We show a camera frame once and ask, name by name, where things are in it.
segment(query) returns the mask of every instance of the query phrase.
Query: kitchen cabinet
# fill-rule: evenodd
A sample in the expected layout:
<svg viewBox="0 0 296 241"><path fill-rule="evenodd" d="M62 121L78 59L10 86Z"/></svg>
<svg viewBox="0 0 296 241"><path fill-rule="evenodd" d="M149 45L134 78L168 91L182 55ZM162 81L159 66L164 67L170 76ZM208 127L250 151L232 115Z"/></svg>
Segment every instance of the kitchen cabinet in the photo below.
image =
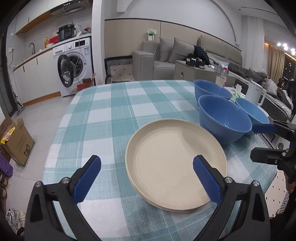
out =
<svg viewBox="0 0 296 241"><path fill-rule="evenodd" d="M31 0L17 16L15 33L19 32L27 24L31 23L38 16L46 12L48 1L51 0Z"/></svg>
<svg viewBox="0 0 296 241"><path fill-rule="evenodd" d="M13 74L22 103L45 95L37 72L36 58L19 67Z"/></svg>
<svg viewBox="0 0 296 241"><path fill-rule="evenodd" d="M48 0L46 11L49 11L65 2L68 2L68 0Z"/></svg>
<svg viewBox="0 0 296 241"><path fill-rule="evenodd" d="M52 51L50 50L37 57L37 75L45 95L59 92L56 74L57 64L52 56Z"/></svg>

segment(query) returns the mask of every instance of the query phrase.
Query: tablecloth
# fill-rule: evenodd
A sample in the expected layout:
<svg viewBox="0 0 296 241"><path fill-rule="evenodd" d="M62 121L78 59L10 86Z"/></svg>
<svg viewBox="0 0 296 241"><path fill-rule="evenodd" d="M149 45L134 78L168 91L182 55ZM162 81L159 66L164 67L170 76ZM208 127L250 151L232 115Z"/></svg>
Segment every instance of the tablecloth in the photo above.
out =
<svg viewBox="0 0 296 241"><path fill-rule="evenodd" d="M163 118L198 124L198 110L193 83L182 80L125 82L82 90L73 98L58 127L43 183L71 177L92 155L98 155L102 169L78 207L102 240L192 241L216 204L209 202L197 210L180 213L150 205L129 182L125 150L141 126ZM242 183L258 180L265 192L276 176L276 167L253 163L250 151L254 147L266 147L257 135L244 136L223 148L227 175ZM59 204L55 206L65 232L74 237Z"/></svg>

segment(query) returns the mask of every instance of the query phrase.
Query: beige wall panel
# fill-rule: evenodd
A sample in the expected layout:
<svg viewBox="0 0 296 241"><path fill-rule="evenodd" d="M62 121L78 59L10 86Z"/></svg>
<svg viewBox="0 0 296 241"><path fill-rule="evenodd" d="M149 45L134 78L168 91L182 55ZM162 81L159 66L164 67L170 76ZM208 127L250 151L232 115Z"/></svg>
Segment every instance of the beige wall panel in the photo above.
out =
<svg viewBox="0 0 296 241"><path fill-rule="evenodd" d="M105 21L105 58L131 55L133 50L142 50L143 40L148 40L148 29L158 31L160 21L144 19L115 19Z"/></svg>
<svg viewBox="0 0 296 241"><path fill-rule="evenodd" d="M198 37L201 34L205 33L178 24L161 22L160 36L165 39L177 38L192 45L197 45Z"/></svg>

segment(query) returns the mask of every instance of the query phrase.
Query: beige curtain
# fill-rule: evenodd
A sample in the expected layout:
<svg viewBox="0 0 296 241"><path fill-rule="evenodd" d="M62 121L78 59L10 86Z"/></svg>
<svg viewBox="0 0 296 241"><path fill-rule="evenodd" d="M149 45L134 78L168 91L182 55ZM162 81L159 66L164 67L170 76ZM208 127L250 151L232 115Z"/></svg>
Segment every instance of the beige curtain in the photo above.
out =
<svg viewBox="0 0 296 241"><path fill-rule="evenodd" d="M285 65L285 52L271 45L268 47L268 76L278 84Z"/></svg>

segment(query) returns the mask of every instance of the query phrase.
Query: sofa armrest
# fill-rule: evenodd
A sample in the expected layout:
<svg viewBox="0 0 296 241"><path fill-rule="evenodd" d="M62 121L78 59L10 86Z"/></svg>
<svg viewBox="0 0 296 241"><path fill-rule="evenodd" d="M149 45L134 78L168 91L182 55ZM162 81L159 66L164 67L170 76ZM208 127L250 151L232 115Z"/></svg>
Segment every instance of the sofa armrest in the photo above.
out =
<svg viewBox="0 0 296 241"><path fill-rule="evenodd" d="M133 76L135 80L153 80L154 54L133 51Z"/></svg>

